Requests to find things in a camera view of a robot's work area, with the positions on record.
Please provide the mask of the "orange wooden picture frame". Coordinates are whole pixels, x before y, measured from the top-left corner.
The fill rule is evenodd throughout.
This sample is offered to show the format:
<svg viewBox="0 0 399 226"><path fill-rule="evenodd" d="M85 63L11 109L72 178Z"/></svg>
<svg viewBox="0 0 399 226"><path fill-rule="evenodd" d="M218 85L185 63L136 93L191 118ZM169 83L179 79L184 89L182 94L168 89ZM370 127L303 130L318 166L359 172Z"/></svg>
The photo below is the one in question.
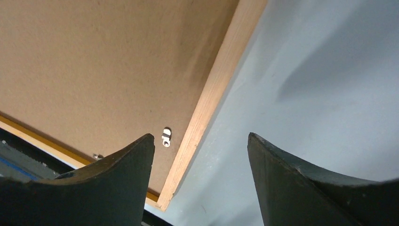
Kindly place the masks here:
<svg viewBox="0 0 399 226"><path fill-rule="evenodd" d="M146 204L160 211L167 209L266 4L265 0L240 0L238 2L162 191L160 194L147 192ZM75 169L93 162L92 158L80 157L76 152L67 150L3 116L0 118L0 127Z"/></svg>

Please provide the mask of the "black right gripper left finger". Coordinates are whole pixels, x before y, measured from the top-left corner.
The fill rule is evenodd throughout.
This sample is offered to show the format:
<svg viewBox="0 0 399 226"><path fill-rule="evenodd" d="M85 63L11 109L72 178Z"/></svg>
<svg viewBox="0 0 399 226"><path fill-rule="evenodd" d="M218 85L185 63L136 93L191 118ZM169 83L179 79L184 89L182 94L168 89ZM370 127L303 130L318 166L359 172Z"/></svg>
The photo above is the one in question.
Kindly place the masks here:
<svg viewBox="0 0 399 226"><path fill-rule="evenodd" d="M55 179L0 180L3 226L138 226L155 152L145 134L121 150Z"/></svg>

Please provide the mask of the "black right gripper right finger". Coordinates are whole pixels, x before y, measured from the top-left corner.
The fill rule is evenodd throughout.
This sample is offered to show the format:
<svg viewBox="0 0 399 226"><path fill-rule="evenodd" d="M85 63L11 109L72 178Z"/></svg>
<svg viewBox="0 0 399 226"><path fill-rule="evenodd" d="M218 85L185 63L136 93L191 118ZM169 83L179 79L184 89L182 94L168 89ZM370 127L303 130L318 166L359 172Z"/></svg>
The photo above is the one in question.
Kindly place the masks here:
<svg viewBox="0 0 399 226"><path fill-rule="evenodd" d="M256 133L247 153L266 226L396 226L399 181L377 182L319 167Z"/></svg>

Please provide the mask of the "brown cardboard backing board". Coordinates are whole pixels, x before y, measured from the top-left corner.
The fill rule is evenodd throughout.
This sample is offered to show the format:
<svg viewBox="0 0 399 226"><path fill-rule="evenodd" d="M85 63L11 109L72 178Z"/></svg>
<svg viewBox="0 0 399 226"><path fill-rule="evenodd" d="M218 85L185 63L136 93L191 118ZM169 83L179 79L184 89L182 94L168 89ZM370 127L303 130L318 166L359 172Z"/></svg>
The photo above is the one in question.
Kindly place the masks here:
<svg viewBox="0 0 399 226"><path fill-rule="evenodd" d="M237 4L3 0L0 111L88 156L153 134L159 193Z"/></svg>

